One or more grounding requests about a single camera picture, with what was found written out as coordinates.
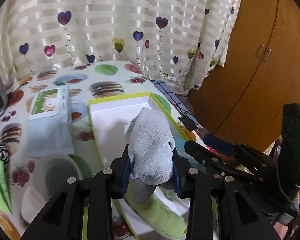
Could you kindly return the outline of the green rabbit sock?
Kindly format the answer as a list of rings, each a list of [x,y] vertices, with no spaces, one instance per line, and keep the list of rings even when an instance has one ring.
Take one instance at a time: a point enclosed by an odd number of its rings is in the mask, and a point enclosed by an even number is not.
[[[187,233],[187,224],[183,217],[154,196],[157,187],[131,179],[125,200],[154,231],[168,239],[179,239]]]

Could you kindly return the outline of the grey sock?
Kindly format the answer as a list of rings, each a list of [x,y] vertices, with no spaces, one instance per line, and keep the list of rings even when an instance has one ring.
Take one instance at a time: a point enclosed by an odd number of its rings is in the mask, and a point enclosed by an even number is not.
[[[131,178],[160,185],[173,177],[175,141],[168,118],[161,111],[143,107],[123,128],[128,143]]]

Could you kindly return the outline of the black white striped sock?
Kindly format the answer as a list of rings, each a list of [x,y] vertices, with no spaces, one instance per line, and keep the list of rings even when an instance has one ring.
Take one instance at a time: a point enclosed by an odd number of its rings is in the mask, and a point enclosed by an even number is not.
[[[10,160],[10,154],[8,148],[4,144],[0,144],[0,161],[4,163],[4,167],[7,166]]]

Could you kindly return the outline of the black binder clip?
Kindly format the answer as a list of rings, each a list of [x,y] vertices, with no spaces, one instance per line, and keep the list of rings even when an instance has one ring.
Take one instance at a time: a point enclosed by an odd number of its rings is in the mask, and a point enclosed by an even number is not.
[[[189,130],[190,132],[198,129],[198,126],[196,125],[196,123],[191,118],[189,118],[187,115],[181,116],[178,119],[186,127],[186,129]]]

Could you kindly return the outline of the translucent plastic lid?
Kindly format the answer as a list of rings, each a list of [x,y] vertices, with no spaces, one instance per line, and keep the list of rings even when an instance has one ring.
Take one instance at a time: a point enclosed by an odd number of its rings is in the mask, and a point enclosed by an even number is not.
[[[82,179],[82,172],[68,155],[51,154],[39,159],[32,175],[33,185],[27,187],[21,204],[21,216],[30,224],[52,195],[74,177]]]

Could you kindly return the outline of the green-rimmed white box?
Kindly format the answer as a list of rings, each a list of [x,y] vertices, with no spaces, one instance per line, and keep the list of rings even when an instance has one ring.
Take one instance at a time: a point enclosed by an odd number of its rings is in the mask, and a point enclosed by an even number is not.
[[[184,239],[190,201],[173,191],[172,151],[185,157],[185,142],[194,135],[150,92],[90,100],[89,114],[104,167],[128,152],[132,171],[120,206],[133,232]]]

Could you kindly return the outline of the folded blue checked cloth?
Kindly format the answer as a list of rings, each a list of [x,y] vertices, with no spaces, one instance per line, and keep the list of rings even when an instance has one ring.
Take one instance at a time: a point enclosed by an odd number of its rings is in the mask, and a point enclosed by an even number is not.
[[[152,83],[179,112],[193,110],[187,97],[173,92],[164,81],[152,81]]]

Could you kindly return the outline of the wet wipes pack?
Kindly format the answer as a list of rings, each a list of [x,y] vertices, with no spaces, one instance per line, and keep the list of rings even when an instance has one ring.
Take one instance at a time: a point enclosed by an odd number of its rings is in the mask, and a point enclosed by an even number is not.
[[[32,99],[27,119],[27,153],[31,158],[50,154],[73,155],[71,99],[68,86],[44,89]]]

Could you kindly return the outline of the brown wooden wardrobe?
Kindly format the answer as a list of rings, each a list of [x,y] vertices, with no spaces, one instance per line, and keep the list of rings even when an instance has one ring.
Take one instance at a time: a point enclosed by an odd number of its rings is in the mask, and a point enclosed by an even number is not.
[[[300,8],[294,0],[242,0],[224,66],[190,93],[199,123],[228,142],[266,150],[283,106],[300,104]]]

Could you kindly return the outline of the fruit print tablecloth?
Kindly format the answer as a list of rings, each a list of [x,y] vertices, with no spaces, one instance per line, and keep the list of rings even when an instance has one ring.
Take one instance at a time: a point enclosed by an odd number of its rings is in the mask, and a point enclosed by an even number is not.
[[[167,120],[179,154],[199,136],[181,122],[164,83],[130,62],[79,64],[41,72],[10,88],[0,114],[0,237],[22,239],[68,178],[108,168],[126,145],[126,123],[144,108]]]

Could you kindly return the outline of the heart-patterned cream curtain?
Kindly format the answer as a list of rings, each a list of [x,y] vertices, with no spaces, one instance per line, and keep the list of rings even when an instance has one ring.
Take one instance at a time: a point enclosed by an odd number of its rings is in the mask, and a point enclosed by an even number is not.
[[[127,60],[173,91],[224,65],[241,0],[5,0],[5,84],[47,69]]]

